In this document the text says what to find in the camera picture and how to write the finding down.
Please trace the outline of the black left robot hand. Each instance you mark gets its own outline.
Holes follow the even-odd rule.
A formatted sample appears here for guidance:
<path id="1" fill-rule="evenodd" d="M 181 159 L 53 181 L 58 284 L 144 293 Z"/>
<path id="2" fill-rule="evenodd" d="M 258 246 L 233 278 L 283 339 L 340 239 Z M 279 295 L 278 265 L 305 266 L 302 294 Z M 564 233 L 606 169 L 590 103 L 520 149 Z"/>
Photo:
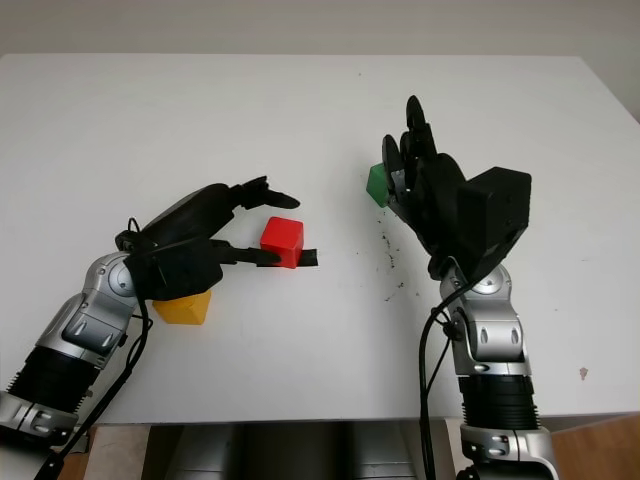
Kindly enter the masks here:
<path id="1" fill-rule="evenodd" d="M 129 253 L 131 270 L 209 269 L 238 262 L 274 265 L 280 257 L 260 249 L 237 249 L 214 236 L 234 219 L 234 210 L 261 206 L 296 209 L 300 202 L 270 188 L 261 176 L 244 184 L 214 183 L 179 200 L 142 229 L 116 237 Z"/>

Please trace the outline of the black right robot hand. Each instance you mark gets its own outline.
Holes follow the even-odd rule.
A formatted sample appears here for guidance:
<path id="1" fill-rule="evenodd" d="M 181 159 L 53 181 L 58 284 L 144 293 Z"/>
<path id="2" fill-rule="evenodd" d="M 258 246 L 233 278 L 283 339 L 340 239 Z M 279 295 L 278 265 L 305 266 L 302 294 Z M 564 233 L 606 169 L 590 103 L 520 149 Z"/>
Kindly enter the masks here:
<path id="1" fill-rule="evenodd" d="M 406 122 L 399 141 L 390 134 L 382 140 L 388 205 L 429 254 L 429 276 L 440 280 L 455 258 L 455 194 L 465 177 L 451 156 L 437 150 L 414 95 L 407 100 Z"/>

